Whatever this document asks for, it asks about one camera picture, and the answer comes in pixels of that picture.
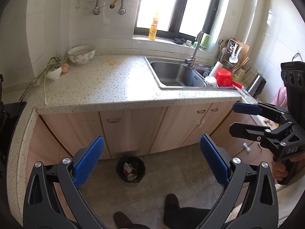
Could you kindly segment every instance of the dish soap bottle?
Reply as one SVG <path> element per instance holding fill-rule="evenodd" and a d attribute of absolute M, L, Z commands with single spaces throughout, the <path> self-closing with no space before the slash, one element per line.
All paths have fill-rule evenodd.
<path fill-rule="evenodd" d="M 157 34 L 158 22 L 159 22 L 159 15 L 158 13 L 156 13 L 156 15 L 152 19 L 152 26 L 149 30 L 148 39 L 155 40 Z"/>

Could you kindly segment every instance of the sink basin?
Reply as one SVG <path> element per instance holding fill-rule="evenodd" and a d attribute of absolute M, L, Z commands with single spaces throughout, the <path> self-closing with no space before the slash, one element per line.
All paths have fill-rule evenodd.
<path fill-rule="evenodd" d="M 215 89 L 195 71 L 196 68 L 210 69 L 209 65 L 189 67 L 177 59 L 147 58 L 145 60 L 161 89 Z"/>

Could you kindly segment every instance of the faucet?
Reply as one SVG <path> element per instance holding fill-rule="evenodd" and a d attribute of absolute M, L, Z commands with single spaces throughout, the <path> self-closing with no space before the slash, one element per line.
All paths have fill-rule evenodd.
<path fill-rule="evenodd" d="M 196 45 L 196 47 L 195 47 L 195 50 L 194 50 L 193 55 L 191 56 L 190 59 L 185 59 L 185 60 L 184 60 L 184 63 L 188 64 L 189 67 L 192 67 L 193 64 L 195 63 L 196 53 L 197 53 L 197 51 L 198 51 L 198 49 L 199 49 L 199 46 L 200 46 L 200 43 L 201 43 L 203 34 L 204 34 L 203 31 L 200 31 L 200 32 L 198 33 L 198 35 L 197 35 L 197 37 L 196 37 L 196 39 L 195 39 L 195 41 L 197 41 L 197 45 Z"/>

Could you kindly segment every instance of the window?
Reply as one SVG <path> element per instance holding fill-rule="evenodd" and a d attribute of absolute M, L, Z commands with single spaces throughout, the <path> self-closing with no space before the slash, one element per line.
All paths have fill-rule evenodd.
<path fill-rule="evenodd" d="M 200 30 L 210 34 L 220 0 L 140 0 L 134 34 L 148 35 L 159 15 L 158 37 L 194 41 Z"/>

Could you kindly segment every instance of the shoe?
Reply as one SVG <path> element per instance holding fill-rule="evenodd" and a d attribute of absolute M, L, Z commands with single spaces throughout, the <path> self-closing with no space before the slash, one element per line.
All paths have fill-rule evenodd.
<path fill-rule="evenodd" d="M 122 212 L 116 212 L 113 219 L 118 229 L 128 228 L 127 225 L 132 224 L 132 221 Z"/>
<path fill-rule="evenodd" d="M 178 205 L 179 206 L 178 198 L 174 194 L 168 194 L 166 196 L 165 204 L 164 204 L 164 209 L 168 208 L 171 205 Z"/>

